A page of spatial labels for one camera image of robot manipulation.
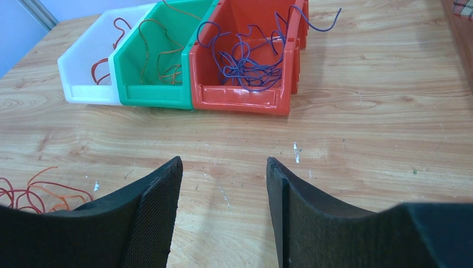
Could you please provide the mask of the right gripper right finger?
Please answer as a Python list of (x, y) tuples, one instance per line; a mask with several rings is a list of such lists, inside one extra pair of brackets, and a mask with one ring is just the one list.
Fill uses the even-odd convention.
[(379, 213), (343, 202), (267, 160), (280, 267), (471, 267), (472, 204), (402, 203)]

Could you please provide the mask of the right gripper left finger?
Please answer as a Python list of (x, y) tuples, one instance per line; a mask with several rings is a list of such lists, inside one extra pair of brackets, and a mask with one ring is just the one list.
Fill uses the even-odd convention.
[(1, 207), (2, 267), (165, 267), (183, 175), (174, 157), (74, 210)]

